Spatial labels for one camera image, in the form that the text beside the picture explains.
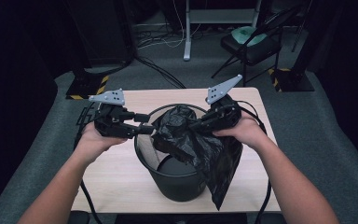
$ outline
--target light wood tabletop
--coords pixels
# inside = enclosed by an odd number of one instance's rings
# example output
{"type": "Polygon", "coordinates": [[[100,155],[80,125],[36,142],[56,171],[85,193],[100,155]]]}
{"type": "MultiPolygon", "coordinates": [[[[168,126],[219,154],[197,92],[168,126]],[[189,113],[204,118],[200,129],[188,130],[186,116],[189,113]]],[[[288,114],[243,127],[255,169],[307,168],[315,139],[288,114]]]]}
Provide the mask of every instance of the light wood tabletop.
{"type": "MultiPolygon", "coordinates": [[[[125,107],[129,111],[149,114],[170,104],[196,105],[205,110],[206,89],[124,91],[125,107]]],[[[233,88],[228,93],[232,99],[253,105],[264,122],[269,138],[276,142],[269,118],[255,88],[233,88]]],[[[158,189],[148,170],[136,156],[134,139],[113,146],[91,164],[84,175],[84,182],[98,213],[215,213],[217,211],[208,188],[201,195],[185,203],[166,198],[158,189]]],[[[241,161],[232,179],[220,212],[256,212],[267,193],[268,177],[258,155],[246,145],[241,161]]],[[[72,210],[89,211],[90,207],[81,189],[72,210]]],[[[266,211],[280,211],[272,191],[266,211]]]]}

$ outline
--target hand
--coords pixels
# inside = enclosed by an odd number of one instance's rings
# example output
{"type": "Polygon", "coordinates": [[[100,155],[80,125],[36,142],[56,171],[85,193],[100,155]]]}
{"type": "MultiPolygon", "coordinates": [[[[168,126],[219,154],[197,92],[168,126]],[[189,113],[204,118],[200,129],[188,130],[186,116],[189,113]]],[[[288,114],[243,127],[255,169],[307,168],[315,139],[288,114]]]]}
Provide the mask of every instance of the hand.
{"type": "Polygon", "coordinates": [[[104,151],[111,146],[127,141],[126,138],[103,137],[95,129],[94,122],[89,123],[83,130],[80,141],[74,151],[74,156],[85,162],[93,163],[104,151]]]}
{"type": "Polygon", "coordinates": [[[257,149],[259,143],[265,141],[267,136],[258,126],[255,119],[246,112],[241,113],[241,119],[235,127],[213,132],[216,136],[233,136],[248,147],[257,149]]]}

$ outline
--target gray carpet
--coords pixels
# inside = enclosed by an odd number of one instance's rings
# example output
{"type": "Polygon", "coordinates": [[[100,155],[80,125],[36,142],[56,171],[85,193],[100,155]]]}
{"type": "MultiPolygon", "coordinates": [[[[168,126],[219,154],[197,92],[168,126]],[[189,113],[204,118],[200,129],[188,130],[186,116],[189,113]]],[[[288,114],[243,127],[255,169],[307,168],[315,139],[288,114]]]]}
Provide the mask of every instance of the gray carpet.
{"type": "MultiPolygon", "coordinates": [[[[187,88],[207,88],[236,76],[241,66],[231,65],[215,79],[209,76],[228,54],[219,47],[221,35],[193,41],[191,61],[183,61],[184,42],[176,48],[165,44],[139,50],[176,76],[187,88]]],[[[293,32],[286,32],[280,68],[293,66],[297,51],[290,51],[293,32]]],[[[252,74],[269,67],[273,59],[249,69],[252,74]]],[[[276,92],[266,73],[248,83],[259,89],[279,146],[332,204],[341,223],[358,223],[358,152],[337,125],[334,111],[317,77],[307,73],[312,92],[276,92]]],[[[59,92],[54,106],[32,147],[0,197],[0,223],[15,223],[70,156],[77,131],[76,119],[86,100],[65,100],[71,73],[56,79],[59,92]]],[[[113,74],[106,90],[174,89],[159,73],[134,61],[113,74]]],[[[250,214],[253,223],[255,214],[250,214]]],[[[100,214],[103,223],[114,223],[115,214],[100,214]]]]}

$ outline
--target white desk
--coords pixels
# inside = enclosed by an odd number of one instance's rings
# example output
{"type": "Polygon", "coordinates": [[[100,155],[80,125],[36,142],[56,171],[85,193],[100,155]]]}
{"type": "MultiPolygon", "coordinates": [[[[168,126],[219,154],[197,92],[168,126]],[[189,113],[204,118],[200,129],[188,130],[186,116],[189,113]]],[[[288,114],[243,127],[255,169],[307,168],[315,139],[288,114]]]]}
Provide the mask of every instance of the white desk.
{"type": "MultiPolygon", "coordinates": [[[[204,109],[207,90],[124,91],[129,111],[149,114],[169,104],[197,105],[204,109]]],[[[252,104],[266,125],[268,136],[275,141],[266,110],[255,88],[234,88],[228,93],[234,100],[252,104]]],[[[152,176],[138,160],[133,139],[104,152],[89,166],[84,181],[98,213],[214,213],[218,212],[208,188],[196,199],[178,203],[166,198],[152,176]]],[[[241,161],[223,201],[220,212],[255,212],[267,192],[268,177],[258,155],[243,147],[241,161]]],[[[73,210],[90,211],[82,190],[73,210]]],[[[272,192],[266,211],[280,211],[272,192]]]]}
{"type": "Polygon", "coordinates": [[[260,5],[261,0],[257,0],[255,8],[190,10],[189,0],[186,0],[186,45],[183,60],[190,60],[191,23],[251,23],[255,27],[260,5]]]}

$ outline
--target yellow and black hazard tape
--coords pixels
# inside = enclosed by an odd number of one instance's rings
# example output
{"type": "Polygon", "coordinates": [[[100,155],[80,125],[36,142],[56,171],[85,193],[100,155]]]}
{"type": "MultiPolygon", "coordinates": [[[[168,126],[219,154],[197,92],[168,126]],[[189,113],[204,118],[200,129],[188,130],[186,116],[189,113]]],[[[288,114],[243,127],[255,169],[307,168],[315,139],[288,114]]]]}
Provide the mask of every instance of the yellow and black hazard tape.
{"type": "MultiPolygon", "coordinates": [[[[281,71],[290,71],[288,68],[279,69],[281,71]]],[[[272,84],[274,85],[275,91],[282,91],[281,86],[279,85],[278,79],[274,76],[274,69],[268,70],[269,76],[271,77],[272,84]]]]}
{"type": "Polygon", "coordinates": [[[91,95],[98,95],[103,93],[104,88],[106,86],[107,80],[109,79],[109,76],[106,76],[102,79],[101,81],[101,85],[100,88],[97,90],[97,92],[95,94],[90,94],[90,95],[82,95],[82,94],[78,94],[78,95],[66,95],[66,99],[68,100],[86,100],[89,99],[89,97],[91,95]]]}

